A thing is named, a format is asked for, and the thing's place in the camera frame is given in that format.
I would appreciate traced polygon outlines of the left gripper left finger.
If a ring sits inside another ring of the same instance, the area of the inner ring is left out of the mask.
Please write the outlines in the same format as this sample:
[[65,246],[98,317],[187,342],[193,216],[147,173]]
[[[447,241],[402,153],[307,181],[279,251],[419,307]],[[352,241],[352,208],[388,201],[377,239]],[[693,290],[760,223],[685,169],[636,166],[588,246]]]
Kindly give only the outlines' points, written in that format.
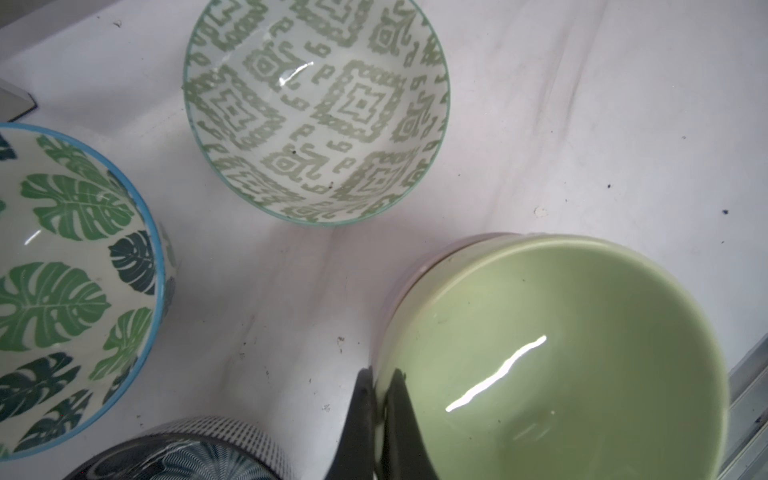
[[326,480],[371,480],[375,471],[377,401],[373,372],[358,372],[338,448]]

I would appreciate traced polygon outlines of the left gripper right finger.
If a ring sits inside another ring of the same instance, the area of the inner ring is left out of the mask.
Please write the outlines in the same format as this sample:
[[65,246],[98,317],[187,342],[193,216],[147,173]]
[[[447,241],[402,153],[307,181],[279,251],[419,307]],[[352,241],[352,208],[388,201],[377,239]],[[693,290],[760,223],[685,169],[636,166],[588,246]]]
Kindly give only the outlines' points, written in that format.
[[438,480],[424,445],[405,374],[396,369],[384,400],[383,479]]

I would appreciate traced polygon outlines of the light green bowl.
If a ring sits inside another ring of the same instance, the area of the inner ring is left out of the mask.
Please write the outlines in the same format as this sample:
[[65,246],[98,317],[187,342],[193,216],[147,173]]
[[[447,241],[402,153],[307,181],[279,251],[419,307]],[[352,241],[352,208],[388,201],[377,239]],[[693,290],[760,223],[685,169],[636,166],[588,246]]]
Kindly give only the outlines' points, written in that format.
[[605,240],[478,235],[394,289],[373,362],[441,479],[713,479],[729,388],[710,322]]

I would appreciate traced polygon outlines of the green leaf pattern bowl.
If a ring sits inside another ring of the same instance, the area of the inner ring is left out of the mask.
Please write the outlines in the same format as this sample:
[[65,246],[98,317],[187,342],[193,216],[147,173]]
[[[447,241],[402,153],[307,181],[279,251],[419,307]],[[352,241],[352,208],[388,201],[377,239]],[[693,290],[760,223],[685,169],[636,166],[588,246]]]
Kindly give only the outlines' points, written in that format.
[[1,458],[83,432],[138,376],[175,292],[170,239],[116,165],[1,127]]

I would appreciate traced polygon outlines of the green white patterned bowl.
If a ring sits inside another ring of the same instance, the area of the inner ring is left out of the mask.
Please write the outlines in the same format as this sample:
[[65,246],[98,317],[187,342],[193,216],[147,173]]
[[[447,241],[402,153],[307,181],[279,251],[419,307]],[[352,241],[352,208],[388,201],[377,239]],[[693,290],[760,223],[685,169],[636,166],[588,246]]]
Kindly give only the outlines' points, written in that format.
[[450,112],[442,46],[412,1],[212,1],[183,93],[220,179],[303,225],[351,224],[403,199]]

